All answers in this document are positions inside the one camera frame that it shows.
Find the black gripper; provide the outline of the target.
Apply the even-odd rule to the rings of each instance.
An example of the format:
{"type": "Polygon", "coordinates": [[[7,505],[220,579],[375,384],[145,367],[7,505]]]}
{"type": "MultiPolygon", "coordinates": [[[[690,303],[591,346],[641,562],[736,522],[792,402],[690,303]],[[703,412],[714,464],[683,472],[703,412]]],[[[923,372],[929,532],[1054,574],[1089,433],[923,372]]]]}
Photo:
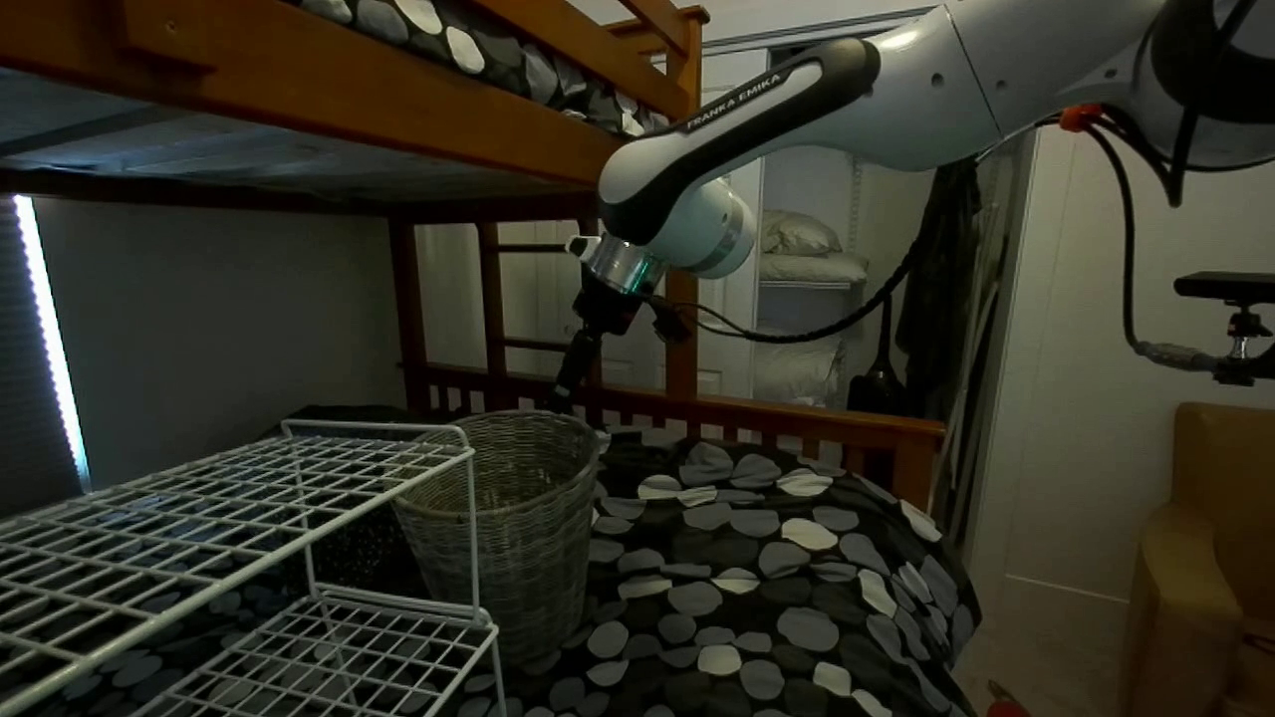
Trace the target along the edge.
{"type": "Polygon", "coordinates": [[[641,313],[637,297],[623,297],[610,282],[583,274],[583,293],[575,299],[575,315],[583,326],[575,330],[558,380],[549,386],[556,408],[571,408],[577,386],[587,384],[595,358],[603,356],[606,334],[626,334],[635,315],[641,313]]]}

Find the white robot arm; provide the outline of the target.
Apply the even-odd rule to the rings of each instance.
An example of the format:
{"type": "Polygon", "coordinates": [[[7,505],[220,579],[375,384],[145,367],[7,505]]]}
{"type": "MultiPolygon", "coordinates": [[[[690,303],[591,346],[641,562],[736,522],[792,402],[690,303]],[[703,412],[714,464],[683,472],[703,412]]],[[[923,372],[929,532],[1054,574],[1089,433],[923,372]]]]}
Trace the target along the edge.
{"type": "Polygon", "coordinates": [[[1056,125],[1115,136],[1166,189],[1275,160],[1275,0],[937,0],[882,34],[825,39],[623,145],[598,176],[577,334],[549,384],[571,408],[598,346],[671,270],[723,281],[759,225],[730,173],[780,148],[841,148],[923,173],[1056,125]]]}

